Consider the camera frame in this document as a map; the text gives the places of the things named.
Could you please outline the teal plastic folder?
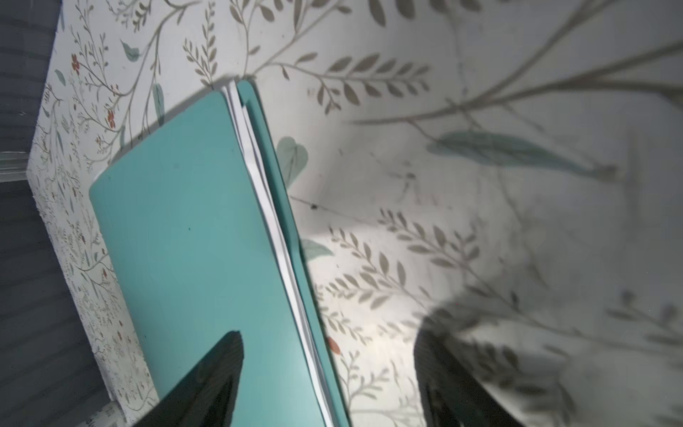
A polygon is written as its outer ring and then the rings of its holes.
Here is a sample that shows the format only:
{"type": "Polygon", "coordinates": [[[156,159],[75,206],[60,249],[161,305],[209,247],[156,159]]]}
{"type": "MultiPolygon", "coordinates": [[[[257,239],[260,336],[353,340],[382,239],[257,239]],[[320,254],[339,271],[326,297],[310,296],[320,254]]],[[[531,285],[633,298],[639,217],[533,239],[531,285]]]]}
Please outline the teal plastic folder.
{"type": "MultiPolygon", "coordinates": [[[[260,99],[252,83],[235,82],[261,150],[335,426],[346,426],[260,99]]],[[[113,162],[89,197],[159,402],[218,341],[238,331],[245,359],[229,426],[326,426],[222,88],[113,162]]]]}

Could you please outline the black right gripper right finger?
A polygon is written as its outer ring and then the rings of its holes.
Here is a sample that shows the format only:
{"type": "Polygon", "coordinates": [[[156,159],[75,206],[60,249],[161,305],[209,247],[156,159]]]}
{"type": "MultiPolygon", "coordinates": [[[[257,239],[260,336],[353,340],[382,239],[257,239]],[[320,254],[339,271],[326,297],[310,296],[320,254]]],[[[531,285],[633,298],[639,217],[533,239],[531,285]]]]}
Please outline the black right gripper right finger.
{"type": "Polygon", "coordinates": [[[521,427],[426,328],[415,339],[414,369],[426,425],[521,427]]]}

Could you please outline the white paper sheets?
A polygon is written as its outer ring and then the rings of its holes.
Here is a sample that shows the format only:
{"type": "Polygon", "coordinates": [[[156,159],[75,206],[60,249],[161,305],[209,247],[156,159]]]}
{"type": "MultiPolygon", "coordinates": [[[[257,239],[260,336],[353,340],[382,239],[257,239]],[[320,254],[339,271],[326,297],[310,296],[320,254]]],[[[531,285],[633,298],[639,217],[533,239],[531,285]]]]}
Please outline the white paper sheets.
{"type": "Polygon", "coordinates": [[[335,426],[336,419],[334,407],[329,402],[325,374],[320,365],[317,348],[302,302],[301,293],[299,292],[295,270],[293,269],[286,240],[280,227],[279,217],[277,217],[270,185],[268,184],[266,168],[263,163],[259,144],[255,137],[248,109],[240,99],[238,85],[234,80],[229,81],[227,85],[222,87],[222,93],[228,103],[231,119],[236,129],[238,143],[258,198],[261,213],[267,224],[270,242],[272,243],[277,266],[279,267],[279,273],[283,280],[287,299],[293,313],[297,333],[302,343],[303,353],[305,355],[309,375],[311,376],[311,382],[318,401],[318,406],[325,425],[335,426]]]}

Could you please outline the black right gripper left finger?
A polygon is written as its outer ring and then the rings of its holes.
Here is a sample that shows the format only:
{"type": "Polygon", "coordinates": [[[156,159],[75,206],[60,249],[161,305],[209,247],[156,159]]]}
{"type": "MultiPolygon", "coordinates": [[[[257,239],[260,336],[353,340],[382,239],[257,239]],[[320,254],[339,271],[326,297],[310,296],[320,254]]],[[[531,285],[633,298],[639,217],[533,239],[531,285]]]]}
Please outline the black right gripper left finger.
{"type": "Polygon", "coordinates": [[[244,359],[242,335],[227,333],[135,426],[229,426],[244,359]]]}

